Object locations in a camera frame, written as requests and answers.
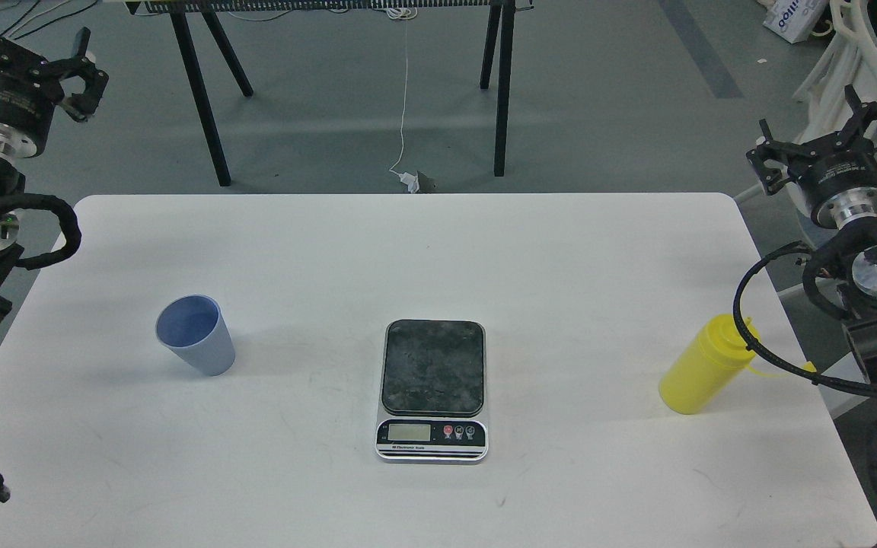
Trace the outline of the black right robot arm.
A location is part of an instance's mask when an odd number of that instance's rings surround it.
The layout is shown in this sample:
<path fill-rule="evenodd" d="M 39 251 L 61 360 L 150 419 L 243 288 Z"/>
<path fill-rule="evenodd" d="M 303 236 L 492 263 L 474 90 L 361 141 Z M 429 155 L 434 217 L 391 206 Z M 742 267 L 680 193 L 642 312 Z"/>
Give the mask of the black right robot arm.
<path fill-rule="evenodd" d="M 842 128 L 801 145 L 773 138 L 746 153 L 769 196 L 795 185 L 803 208 L 833 237 L 811 250 L 802 274 L 808 300 L 839 320 L 860 370 L 877 387 L 877 101 L 844 88 L 850 117 Z"/>

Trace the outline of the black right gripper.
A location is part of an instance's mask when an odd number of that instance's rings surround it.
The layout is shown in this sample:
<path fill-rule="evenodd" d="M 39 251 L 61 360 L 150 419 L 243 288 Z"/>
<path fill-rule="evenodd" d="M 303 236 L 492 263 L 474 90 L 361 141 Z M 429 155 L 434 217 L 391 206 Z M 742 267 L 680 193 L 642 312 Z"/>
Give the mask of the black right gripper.
<path fill-rule="evenodd" d="M 863 101 L 852 84 L 844 97 L 850 118 L 835 136 L 797 145 L 774 139 L 761 119 L 761 139 L 746 152 L 763 193 L 773 196 L 786 187 L 798 214 L 818 228 L 877 216 L 877 101 Z"/>

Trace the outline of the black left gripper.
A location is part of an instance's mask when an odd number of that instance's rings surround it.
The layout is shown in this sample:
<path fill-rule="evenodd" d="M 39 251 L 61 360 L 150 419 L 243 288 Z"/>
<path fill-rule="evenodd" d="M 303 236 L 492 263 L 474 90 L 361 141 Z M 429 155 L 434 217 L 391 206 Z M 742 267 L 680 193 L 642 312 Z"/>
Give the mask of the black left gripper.
<path fill-rule="evenodd" d="M 52 62 L 0 38 L 0 127 L 10 134 L 15 157 L 44 152 L 57 107 L 77 123 L 97 111 L 110 78 L 88 58 L 90 38 L 90 28 L 81 28 L 70 57 Z M 71 78 L 85 86 L 66 97 L 59 82 Z"/>

